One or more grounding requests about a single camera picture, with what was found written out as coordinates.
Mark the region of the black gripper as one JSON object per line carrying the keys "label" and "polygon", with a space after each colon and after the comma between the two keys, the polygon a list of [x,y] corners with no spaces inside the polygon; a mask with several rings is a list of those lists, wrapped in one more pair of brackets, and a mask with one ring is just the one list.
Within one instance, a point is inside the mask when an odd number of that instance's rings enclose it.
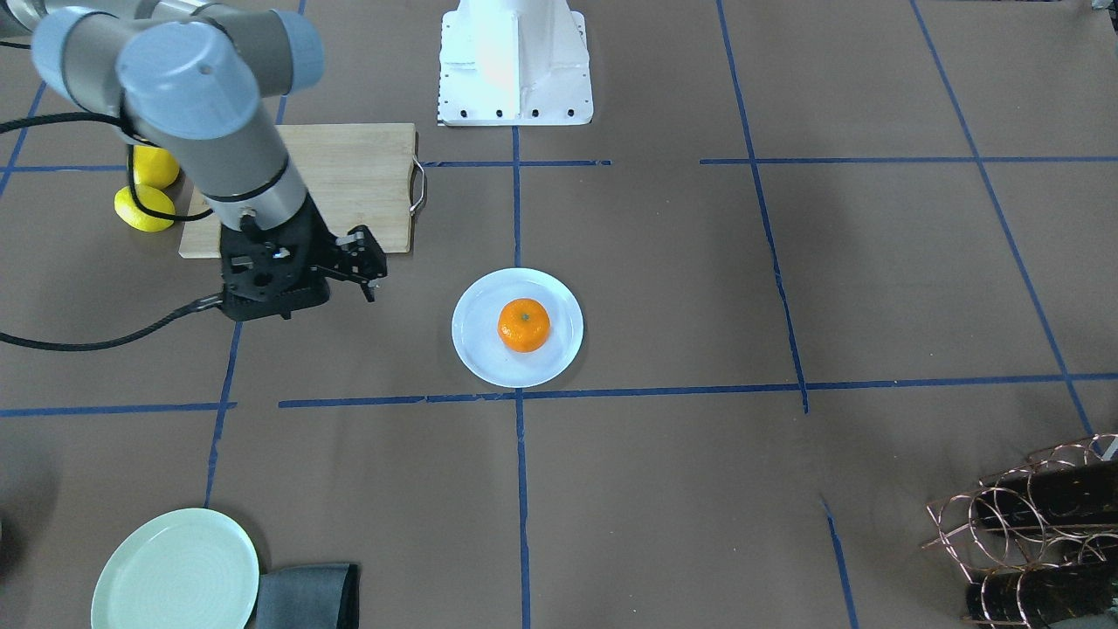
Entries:
{"label": "black gripper", "polygon": [[378,282],[388,274],[387,255],[364,225],[342,238],[330,231],[307,197],[284,223],[264,230],[244,215],[239,230],[220,228],[219,309],[229,320],[291,318],[330,299],[329,282],[353,282],[375,303]]}

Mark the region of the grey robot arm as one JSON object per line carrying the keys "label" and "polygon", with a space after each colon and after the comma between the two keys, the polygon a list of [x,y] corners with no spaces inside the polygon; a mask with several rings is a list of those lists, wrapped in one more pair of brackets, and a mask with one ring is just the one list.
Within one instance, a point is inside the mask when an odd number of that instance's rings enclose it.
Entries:
{"label": "grey robot arm", "polygon": [[219,220],[229,320],[290,318],[330,299],[328,280],[375,301],[383,248],[320,215],[267,97],[318,84],[324,46],[292,11],[201,1],[4,1],[3,36],[28,38],[36,72],[89,118],[168,150]]}

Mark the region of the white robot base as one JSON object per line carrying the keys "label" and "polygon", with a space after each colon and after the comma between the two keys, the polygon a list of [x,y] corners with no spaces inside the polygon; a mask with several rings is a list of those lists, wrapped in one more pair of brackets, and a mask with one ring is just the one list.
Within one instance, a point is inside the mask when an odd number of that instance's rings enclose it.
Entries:
{"label": "white robot base", "polygon": [[567,1],[459,1],[442,16],[438,60],[444,127],[594,120],[587,23]]}

